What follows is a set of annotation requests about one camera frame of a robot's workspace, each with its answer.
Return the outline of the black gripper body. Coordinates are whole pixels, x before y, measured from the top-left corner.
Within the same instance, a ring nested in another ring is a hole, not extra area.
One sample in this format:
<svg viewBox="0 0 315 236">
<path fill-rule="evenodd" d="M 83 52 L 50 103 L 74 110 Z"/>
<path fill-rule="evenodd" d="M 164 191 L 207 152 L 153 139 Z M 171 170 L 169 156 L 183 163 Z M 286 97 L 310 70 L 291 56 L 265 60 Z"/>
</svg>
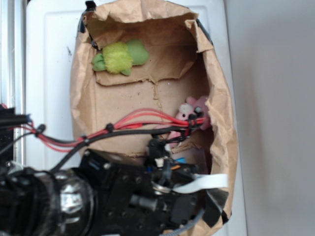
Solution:
<svg viewBox="0 0 315 236">
<path fill-rule="evenodd" d="M 196 180 L 199 168 L 174 160 L 168 144 L 152 138 L 143 165 L 128 171 L 127 221 L 133 229 L 178 229 L 203 216 L 202 193 L 179 190 Z"/>
</svg>

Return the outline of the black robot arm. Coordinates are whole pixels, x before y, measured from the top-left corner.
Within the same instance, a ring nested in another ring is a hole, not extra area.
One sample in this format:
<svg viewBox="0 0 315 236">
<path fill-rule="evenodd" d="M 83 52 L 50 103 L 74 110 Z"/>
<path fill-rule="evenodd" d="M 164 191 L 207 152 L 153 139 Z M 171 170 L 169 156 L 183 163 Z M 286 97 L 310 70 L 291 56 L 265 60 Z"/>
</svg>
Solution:
<svg viewBox="0 0 315 236">
<path fill-rule="evenodd" d="M 154 109 L 137 110 L 115 124 L 75 141 L 44 135 L 29 116 L 2 117 L 3 130 L 24 128 L 66 156 L 38 171 L 8 162 L 0 172 L 0 230 L 11 236 L 176 236 L 193 227 L 199 190 L 184 188 L 198 166 L 175 161 L 159 136 L 177 131 L 180 142 L 206 121 L 200 108 L 181 118 Z M 143 164 L 89 145 L 122 135 L 149 134 Z"/>
</svg>

